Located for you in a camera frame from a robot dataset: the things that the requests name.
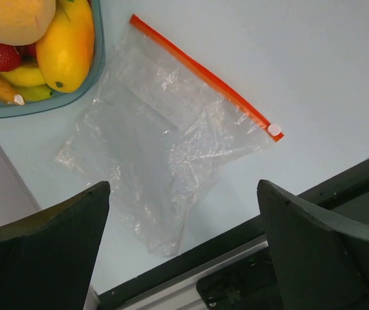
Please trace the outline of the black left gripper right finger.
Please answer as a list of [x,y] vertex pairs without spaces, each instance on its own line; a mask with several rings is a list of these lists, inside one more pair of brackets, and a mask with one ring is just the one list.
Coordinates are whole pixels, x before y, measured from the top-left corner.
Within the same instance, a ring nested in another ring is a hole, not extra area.
[[257,198],[285,309],[369,309],[369,225],[268,180]]

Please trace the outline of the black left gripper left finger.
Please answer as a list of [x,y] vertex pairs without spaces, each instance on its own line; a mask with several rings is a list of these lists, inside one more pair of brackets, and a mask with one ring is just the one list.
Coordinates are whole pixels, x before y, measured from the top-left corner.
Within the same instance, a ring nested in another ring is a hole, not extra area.
[[110,193],[101,181],[0,226],[0,309],[83,309]]

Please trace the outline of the clear zip bag orange zipper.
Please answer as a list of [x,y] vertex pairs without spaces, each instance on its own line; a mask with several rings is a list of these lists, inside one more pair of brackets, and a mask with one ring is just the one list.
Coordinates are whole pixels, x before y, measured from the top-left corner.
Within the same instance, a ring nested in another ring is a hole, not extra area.
[[226,163],[283,137],[219,77],[137,15],[57,164],[107,180],[116,216],[158,256],[178,254],[189,210]]

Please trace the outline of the peach fruit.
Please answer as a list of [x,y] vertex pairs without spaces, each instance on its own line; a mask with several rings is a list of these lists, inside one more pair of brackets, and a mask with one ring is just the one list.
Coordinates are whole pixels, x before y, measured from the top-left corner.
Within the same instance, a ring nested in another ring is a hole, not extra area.
[[36,42],[55,12],[55,1],[0,0],[0,43],[16,46]]

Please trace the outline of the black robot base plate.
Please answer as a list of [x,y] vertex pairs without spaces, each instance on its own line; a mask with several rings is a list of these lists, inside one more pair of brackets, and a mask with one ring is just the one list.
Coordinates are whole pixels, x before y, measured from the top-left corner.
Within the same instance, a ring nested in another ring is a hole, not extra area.
[[[369,159],[301,194],[369,224]],[[256,216],[99,297],[100,309],[281,309]]]

